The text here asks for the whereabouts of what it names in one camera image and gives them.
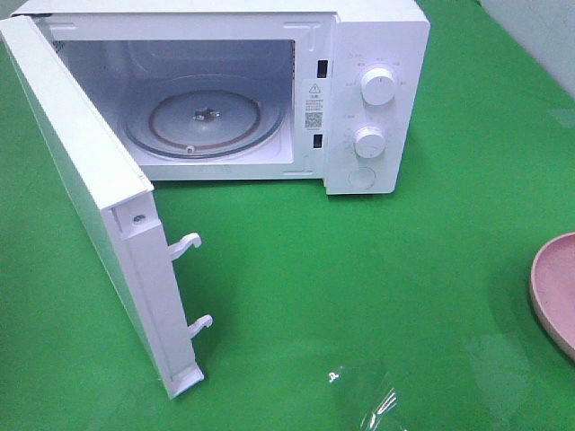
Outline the round white door button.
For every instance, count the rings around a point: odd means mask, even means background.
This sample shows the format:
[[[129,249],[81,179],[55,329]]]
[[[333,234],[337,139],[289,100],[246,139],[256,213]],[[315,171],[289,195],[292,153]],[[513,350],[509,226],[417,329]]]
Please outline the round white door button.
[[[376,181],[376,173],[368,167],[360,167],[349,173],[349,184],[356,189],[370,189]]]

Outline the white microwave knob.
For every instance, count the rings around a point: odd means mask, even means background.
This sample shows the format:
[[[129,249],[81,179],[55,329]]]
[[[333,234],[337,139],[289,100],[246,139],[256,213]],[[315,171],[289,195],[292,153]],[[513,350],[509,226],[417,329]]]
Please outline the white microwave knob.
[[[354,150],[364,159],[378,157],[386,148],[385,132],[377,127],[363,127],[355,132]]]
[[[374,66],[360,78],[361,95],[365,103],[372,106],[387,104],[395,95],[394,72],[386,66]]]

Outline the white microwave door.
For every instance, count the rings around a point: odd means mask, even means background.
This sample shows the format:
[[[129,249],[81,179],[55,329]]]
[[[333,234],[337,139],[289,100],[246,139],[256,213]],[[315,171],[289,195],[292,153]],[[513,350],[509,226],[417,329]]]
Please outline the white microwave door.
[[[1,22],[13,61],[66,192],[170,398],[203,380],[193,338],[210,315],[188,323],[173,261],[199,247],[173,245],[154,187],[30,17]]]

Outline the pink round plate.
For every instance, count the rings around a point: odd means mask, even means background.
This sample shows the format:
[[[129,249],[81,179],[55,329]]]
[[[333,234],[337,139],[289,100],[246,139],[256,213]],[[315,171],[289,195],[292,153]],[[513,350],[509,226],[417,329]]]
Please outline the pink round plate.
[[[546,333],[574,360],[574,233],[551,239],[537,252],[529,293]]]

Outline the white warning label sticker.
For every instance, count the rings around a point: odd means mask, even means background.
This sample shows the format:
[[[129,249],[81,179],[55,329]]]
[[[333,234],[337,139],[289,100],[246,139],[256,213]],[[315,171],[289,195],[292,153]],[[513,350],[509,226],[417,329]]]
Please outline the white warning label sticker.
[[[327,122],[328,84],[320,78],[305,79],[302,84],[301,125],[306,131],[323,130]]]

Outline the white microwave oven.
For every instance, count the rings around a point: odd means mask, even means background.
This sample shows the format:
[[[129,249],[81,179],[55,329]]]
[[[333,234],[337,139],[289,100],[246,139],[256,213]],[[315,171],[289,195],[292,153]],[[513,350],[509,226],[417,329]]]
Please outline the white microwave oven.
[[[394,190],[430,25],[413,1],[28,1],[7,19],[30,17],[149,180],[318,179],[337,194]],[[360,78],[394,72],[385,105],[364,102]],[[273,136],[240,153],[183,160],[152,154],[126,135],[131,96],[188,75],[291,82],[291,107]],[[301,125],[302,84],[329,87],[323,130]],[[363,127],[385,132],[386,148],[354,150]],[[370,189],[349,173],[376,173]]]

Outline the glass microwave turntable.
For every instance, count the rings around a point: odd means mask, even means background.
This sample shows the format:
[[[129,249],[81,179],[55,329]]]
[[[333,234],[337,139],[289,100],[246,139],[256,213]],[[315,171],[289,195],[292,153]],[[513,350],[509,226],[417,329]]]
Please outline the glass microwave turntable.
[[[131,96],[123,127],[152,154],[183,160],[228,156],[273,136],[291,95],[289,80],[188,75]]]

